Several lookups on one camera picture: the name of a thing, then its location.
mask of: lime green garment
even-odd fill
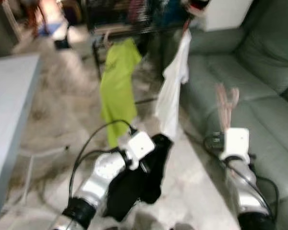
[[[105,122],[124,119],[131,123],[137,116],[131,75],[140,60],[141,55],[131,38],[114,44],[109,49],[100,85],[101,113]],[[127,130],[128,127],[124,123],[109,125],[109,145],[111,147],[117,146],[118,138],[124,135]]]

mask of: floor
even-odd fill
[[[53,18],[61,20],[55,13]],[[32,40],[26,32],[23,33],[22,42],[15,48],[15,54],[38,52],[43,62],[40,83],[24,130],[20,152],[39,154],[64,146],[70,146],[70,149],[68,152],[58,152],[55,157],[36,161],[25,207],[19,200],[29,158],[18,157],[4,207],[6,214],[0,220],[0,229],[47,229],[45,226],[49,225],[66,205],[67,182],[75,155],[89,133],[103,124],[100,117],[100,82],[89,41],[90,36],[85,27],[80,26],[70,30],[73,49],[57,51],[52,37]],[[157,96],[161,81],[156,73],[149,58],[144,58],[132,78],[136,101]],[[137,106],[139,116],[135,121],[136,125],[149,134],[158,132],[156,120],[152,116],[154,106],[154,103]],[[180,123],[182,127],[190,127],[187,116],[181,116]],[[227,201],[220,195],[226,196],[222,185],[222,172],[196,141],[186,137],[182,130],[180,135],[181,139],[174,147],[176,150],[173,150],[175,158],[171,161],[172,164],[167,165],[171,176],[167,177],[163,184],[164,194],[158,204],[137,204],[130,217],[121,225],[112,219],[97,217],[92,229],[103,230],[120,226],[121,229],[168,230],[175,225],[176,230],[238,229],[226,206]],[[88,148],[106,146],[104,131]],[[189,158],[193,159],[189,162],[194,164],[189,163],[189,167],[186,167]],[[80,169],[76,184],[89,174],[91,163],[84,164]]]

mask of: sofa armrest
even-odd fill
[[[191,29],[190,54],[231,53],[244,38],[242,28],[204,32]]]

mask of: white table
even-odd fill
[[[40,70],[39,55],[0,58],[0,210]]]

